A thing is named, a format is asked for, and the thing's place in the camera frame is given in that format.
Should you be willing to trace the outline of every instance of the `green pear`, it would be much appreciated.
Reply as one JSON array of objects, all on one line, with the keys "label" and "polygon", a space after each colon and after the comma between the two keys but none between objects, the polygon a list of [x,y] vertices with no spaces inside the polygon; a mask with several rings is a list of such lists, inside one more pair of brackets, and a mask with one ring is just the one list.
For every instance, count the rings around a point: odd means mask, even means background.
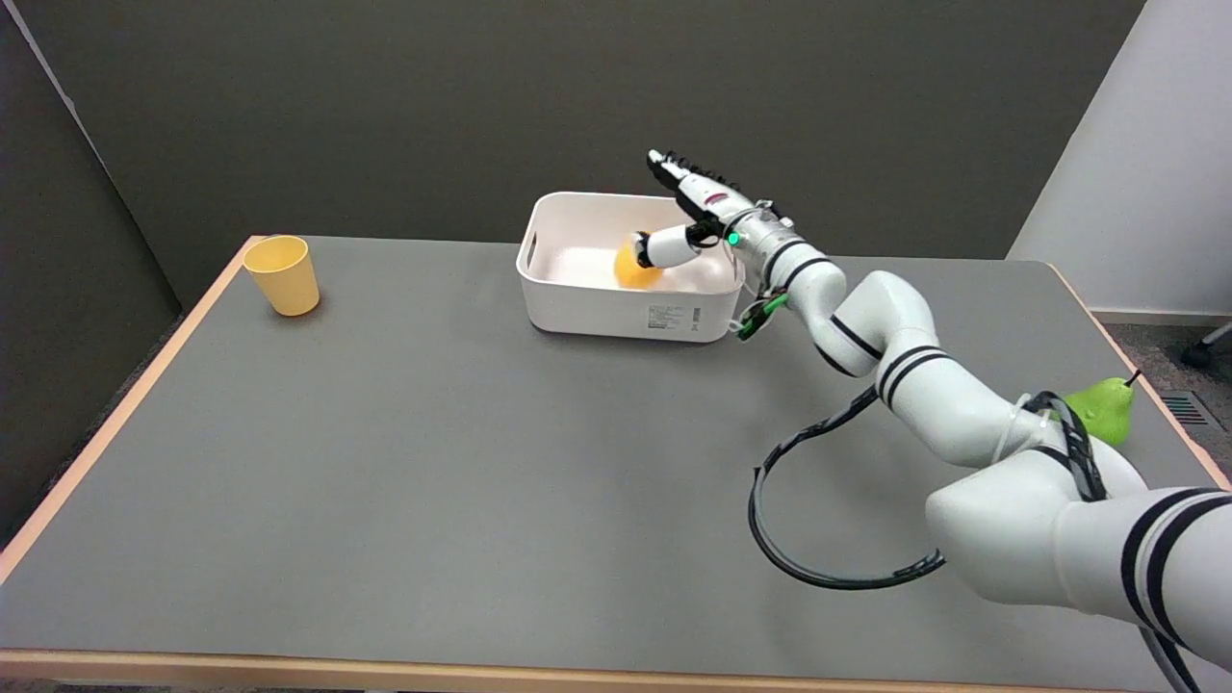
[{"label": "green pear", "polygon": [[1120,445],[1130,435],[1130,409],[1133,407],[1133,380],[1109,377],[1062,397],[1078,414],[1087,433],[1109,445]]}]

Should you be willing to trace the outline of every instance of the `white wall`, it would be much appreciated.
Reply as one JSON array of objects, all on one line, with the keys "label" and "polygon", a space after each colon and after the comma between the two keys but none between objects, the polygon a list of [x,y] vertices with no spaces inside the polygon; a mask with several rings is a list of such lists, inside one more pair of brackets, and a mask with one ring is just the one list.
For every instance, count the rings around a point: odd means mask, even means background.
[{"label": "white wall", "polygon": [[1092,310],[1232,314],[1232,0],[1148,0],[1009,258]]}]

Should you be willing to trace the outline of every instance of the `chair wheel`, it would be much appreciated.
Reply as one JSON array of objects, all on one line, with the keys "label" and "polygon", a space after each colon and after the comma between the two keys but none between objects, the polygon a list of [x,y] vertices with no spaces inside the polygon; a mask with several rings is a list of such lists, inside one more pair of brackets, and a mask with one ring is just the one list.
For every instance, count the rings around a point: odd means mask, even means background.
[{"label": "chair wheel", "polygon": [[1190,344],[1180,354],[1180,361],[1186,366],[1205,369],[1211,365],[1211,345],[1205,342]]}]

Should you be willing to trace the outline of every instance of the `gray wall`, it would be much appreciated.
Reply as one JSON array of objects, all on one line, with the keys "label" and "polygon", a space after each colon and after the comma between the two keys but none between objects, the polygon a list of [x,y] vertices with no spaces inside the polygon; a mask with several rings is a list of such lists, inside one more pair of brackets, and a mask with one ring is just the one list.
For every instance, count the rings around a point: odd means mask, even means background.
[{"label": "gray wall", "polygon": [[1142,0],[18,0],[181,300],[253,233],[516,240],[673,148],[834,253],[1004,256]]},{"label": "gray wall", "polygon": [[0,11],[0,546],[177,311]]}]

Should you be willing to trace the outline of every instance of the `floor vent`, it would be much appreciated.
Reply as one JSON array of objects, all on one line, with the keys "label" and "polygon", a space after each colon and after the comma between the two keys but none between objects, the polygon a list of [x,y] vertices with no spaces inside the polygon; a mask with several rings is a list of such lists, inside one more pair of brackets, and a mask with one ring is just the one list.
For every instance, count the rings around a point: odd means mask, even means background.
[{"label": "floor vent", "polygon": [[1163,400],[1172,416],[1177,417],[1180,425],[1185,428],[1215,428],[1222,430],[1220,422],[1215,420],[1202,402],[1188,390],[1162,390],[1159,398]]}]

